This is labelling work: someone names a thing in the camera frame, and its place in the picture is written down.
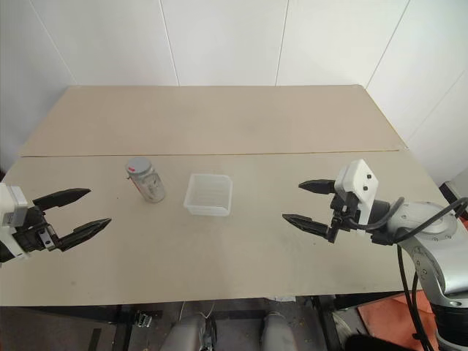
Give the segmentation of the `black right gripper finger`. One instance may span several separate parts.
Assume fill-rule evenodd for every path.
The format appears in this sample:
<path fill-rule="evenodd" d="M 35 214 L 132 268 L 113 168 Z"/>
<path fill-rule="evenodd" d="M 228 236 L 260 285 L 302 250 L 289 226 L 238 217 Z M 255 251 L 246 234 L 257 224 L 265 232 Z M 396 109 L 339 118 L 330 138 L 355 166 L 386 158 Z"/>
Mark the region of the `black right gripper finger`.
<path fill-rule="evenodd" d="M 282 218 L 288 223 L 297 227 L 299 230 L 317 236 L 326 236 L 328 226 L 323 223 L 315 222 L 311 218 L 298 214 L 283 214 Z"/>
<path fill-rule="evenodd" d="M 304 181 L 298 185 L 300 189 L 321 195 L 329 195 L 336 192 L 335 181 L 330 179 L 314 179 Z"/>

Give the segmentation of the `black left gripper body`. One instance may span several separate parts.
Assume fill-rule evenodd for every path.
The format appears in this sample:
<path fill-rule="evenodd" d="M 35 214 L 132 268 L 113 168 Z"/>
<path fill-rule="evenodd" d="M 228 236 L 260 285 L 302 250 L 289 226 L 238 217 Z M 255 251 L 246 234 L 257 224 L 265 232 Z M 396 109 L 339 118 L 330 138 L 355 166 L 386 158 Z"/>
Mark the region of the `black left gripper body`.
<path fill-rule="evenodd" d="M 16 227 L 15 230 L 13 238 L 26 253 L 44 249 L 52 251 L 59 247 L 56 231 L 47 222 L 45 212 L 38 206 L 27 210 L 23 225 Z"/>

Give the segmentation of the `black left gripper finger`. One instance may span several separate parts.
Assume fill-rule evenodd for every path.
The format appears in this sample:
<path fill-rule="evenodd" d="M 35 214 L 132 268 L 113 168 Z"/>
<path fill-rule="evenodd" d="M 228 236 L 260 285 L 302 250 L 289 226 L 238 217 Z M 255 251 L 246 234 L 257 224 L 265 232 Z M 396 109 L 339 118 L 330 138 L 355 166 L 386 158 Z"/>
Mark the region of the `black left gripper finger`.
<path fill-rule="evenodd" d="M 80 245 L 104 230 L 110 222 L 111 218 L 99 219 L 77 227 L 69 235 L 58 240 L 57 248 L 65 252 Z"/>
<path fill-rule="evenodd" d="M 85 188 L 72 188 L 32 200 L 32 203 L 40 210 L 48 210 L 55 207 L 69 205 L 87 195 L 91 190 Z"/>

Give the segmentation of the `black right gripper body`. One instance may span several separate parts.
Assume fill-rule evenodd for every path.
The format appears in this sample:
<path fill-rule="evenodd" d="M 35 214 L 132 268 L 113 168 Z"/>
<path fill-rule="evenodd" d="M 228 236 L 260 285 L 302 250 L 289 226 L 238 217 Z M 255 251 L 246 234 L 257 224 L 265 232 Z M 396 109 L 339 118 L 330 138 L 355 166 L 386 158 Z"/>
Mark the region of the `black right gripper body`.
<path fill-rule="evenodd" d="M 352 192 L 346 192 L 344 198 L 335 194 L 330 207 L 333 210 L 331 226 L 327 231 L 327 240 L 334 243 L 340 230 L 351 231 L 357 229 L 359 199 Z"/>

